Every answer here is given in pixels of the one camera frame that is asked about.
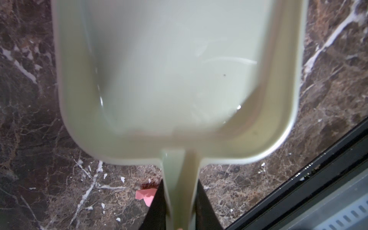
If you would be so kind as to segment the pink paper scrap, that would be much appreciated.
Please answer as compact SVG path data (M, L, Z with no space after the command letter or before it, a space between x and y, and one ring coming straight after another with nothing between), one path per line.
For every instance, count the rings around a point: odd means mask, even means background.
M156 192L157 192L157 188L140 189L136 191L135 199L143 200L145 205L147 207L150 207L154 200Z

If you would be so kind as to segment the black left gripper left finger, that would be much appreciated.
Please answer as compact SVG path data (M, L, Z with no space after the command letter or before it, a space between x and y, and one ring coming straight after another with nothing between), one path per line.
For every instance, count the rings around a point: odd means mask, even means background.
M139 230L166 230L166 200L163 180L160 181L153 202Z

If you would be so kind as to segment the pale green dustpan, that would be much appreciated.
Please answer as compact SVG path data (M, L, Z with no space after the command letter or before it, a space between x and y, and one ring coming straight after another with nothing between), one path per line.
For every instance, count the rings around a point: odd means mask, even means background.
M202 167L273 153L297 118L307 1L52 1L60 112L76 144L159 167L192 230Z

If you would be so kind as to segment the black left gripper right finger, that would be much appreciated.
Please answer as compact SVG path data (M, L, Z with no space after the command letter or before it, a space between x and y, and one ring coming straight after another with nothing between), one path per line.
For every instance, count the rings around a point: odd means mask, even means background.
M195 214L196 230L223 230L200 181L197 183Z

